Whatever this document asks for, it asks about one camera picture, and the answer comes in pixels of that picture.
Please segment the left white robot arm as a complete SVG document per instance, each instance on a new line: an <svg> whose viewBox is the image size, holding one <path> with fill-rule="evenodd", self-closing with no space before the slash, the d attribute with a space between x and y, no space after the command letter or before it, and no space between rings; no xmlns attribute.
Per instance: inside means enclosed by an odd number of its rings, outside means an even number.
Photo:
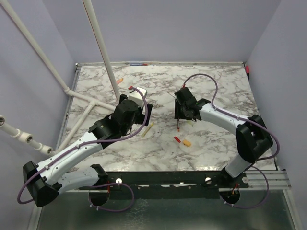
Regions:
<svg viewBox="0 0 307 230"><path fill-rule="evenodd" d="M73 144L47 160L27 162L23 166L24 184L17 195L17 202L24 203L21 200L24 189L31 195L31 202L37 207L43 207L66 190L84 186L103 188L106 177L101 174L103 168L100 166L90 167L85 176L68 177L66 173L85 158L115 142L135 136L148 125L153 106L147 103L146 95L137 88L133 88L129 95L122 94L114 112L96 121ZM130 134L134 124L139 124L140 128Z"/></svg>

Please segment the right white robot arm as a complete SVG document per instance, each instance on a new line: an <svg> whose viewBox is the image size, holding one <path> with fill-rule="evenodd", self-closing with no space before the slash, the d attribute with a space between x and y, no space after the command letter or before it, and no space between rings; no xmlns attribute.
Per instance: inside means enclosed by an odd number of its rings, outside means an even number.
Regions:
<svg viewBox="0 0 307 230"><path fill-rule="evenodd" d="M262 118L240 116L216 107L206 99L196 100L185 87L175 92L175 119L200 120L217 125L236 137L237 155L222 169L220 181L232 187L238 176L273 145Z"/></svg>

